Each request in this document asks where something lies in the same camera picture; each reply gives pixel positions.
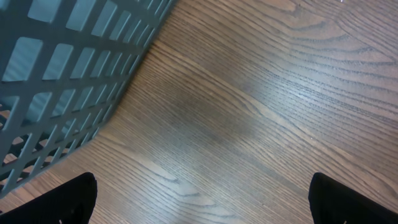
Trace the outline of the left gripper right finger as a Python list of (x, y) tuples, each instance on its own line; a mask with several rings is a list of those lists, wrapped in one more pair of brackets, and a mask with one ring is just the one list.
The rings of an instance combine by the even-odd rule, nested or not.
[(314, 224), (397, 224), (397, 213), (316, 172), (308, 201)]

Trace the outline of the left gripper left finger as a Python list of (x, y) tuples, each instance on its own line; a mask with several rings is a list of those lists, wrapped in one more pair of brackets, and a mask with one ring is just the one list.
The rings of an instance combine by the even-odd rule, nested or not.
[(90, 221), (98, 194), (97, 181), (91, 172), (1, 215), (1, 224), (82, 223)]

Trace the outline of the grey plastic shopping basket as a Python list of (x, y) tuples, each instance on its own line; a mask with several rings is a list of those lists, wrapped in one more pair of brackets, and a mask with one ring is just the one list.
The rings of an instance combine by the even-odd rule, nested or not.
[(1, 195), (108, 122), (173, 1), (1, 2)]

